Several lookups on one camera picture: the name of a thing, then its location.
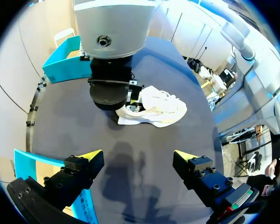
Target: cabinet door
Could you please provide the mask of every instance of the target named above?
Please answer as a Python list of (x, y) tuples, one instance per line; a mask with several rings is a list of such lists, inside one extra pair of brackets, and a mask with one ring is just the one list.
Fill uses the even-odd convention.
[(172, 43), (186, 57), (195, 57), (207, 39), (211, 28), (196, 20), (190, 14), (183, 13)]
[(178, 21), (182, 15), (182, 11), (174, 6), (165, 8), (167, 19), (163, 22), (160, 38), (171, 41), (174, 31), (178, 25)]
[(219, 31), (212, 30), (197, 58), (207, 67), (217, 70), (217, 68), (227, 60), (231, 52), (231, 44), (221, 35)]
[(167, 13), (167, 7), (160, 6), (156, 9), (150, 22), (148, 36), (161, 38), (163, 29), (166, 29), (168, 26)]

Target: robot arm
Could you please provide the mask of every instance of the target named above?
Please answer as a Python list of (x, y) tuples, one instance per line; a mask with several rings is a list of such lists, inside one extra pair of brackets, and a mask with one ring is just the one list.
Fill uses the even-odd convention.
[[(277, 50), (220, 1), (202, 0), (200, 5), (226, 19), (221, 34), (236, 48), (237, 81), (213, 111), (218, 132), (225, 136), (263, 124), (274, 134), (280, 133)], [(83, 50), (93, 57), (88, 82), (97, 107), (117, 110), (133, 89), (136, 94), (132, 96), (137, 98), (142, 87), (130, 82), (133, 54), (144, 46), (155, 7), (156, 3), (148, 0), (96, 0), (75, 5)]]
[[(29, 223), (86, 223), (62, 211), (72, 205), (83, 189), (90, 189), (103, 168), (103, 152), (98, 150), (91, 154), (95, 156), (90, 159), (73, 155), (67, 158), (58, 173), (44, 178), (45, 187), (31, 177), (26, 180), (18, 178), (7, 186), (15, 206)], [(251, 204), (259, 194), (258, 190), (247, 184), (234, 189), (232, 178), (216, 171), (212, 160), (206, 156), (196, 157), (175, 151), (173, 167), (187, 189), (193, 189), (204, 205), (213, 209), (209, 224), (234, 223), (248, 207), (263, 205)]]

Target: screw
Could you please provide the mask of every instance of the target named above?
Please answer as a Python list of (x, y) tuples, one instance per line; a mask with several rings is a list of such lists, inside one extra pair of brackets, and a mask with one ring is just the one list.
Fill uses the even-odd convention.
[(215, 184), (215, 185), (213, 186), (213, 190), (214, 190), (215, 192), (218, 192), (218, 191), (220, 190), (220, 186), (217, 185), (217, 184)]
[(62, 188), (62, 184), (61, 184), (61, 183), (58, 183), (58, 184), (56, 184), (56, 187), (57, 187), (57, 188)]
[(227, 178), (227, 180), (226, 180), (226, 183), (228, 184), (228, 185), (232, 185), (233, 184), (233, 178), (232, 177), (228, 177)]
[(29, 192), (31, 191), (31, 188), (30, 187), (27, 187), (26, 189), (25, 189), (25, 192), (28, 194)]
[(205, 175), (205, 172), (204, 172), (203, 170), (200, 170), (200, 171), (199, 171), (199, 176), (200, 176), (200, 177), (203, 177), (204, 175)]
[(18, 198), (21, 199), (22, 197), (23, 197), (23, 194), (22, 194), (22, 193), (19, 193), (19, 194), (18, 194)]
[(210, 171), (211, 171), (212, 173), (215, 173), (216, 168), (215, 168), (215, 167), (210, 167)]

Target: cyan box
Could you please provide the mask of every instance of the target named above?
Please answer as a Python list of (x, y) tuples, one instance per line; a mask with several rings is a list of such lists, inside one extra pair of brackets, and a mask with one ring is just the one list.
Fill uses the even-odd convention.
[(80, 36), (74, 36), (64, 41), (51, 54), (42, 67), (51, 83), (91, 76), (91, 61), (80, 61), (80, 56), (66, 58), (70, 52), (79, 49)]

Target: white cabinet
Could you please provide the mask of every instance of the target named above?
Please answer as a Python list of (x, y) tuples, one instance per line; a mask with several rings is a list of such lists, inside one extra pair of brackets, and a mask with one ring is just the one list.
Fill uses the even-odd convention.
[(231, 44), (220, 34), (212, 30), (209, 37), (202, 46), (197, 58), (207, 67), (217, 70), (217, 68), (227, 60), (231, 51)]
[(195, 57), (207, 39), (211, 28), (183, 13), (172, 43), (186, 57)]

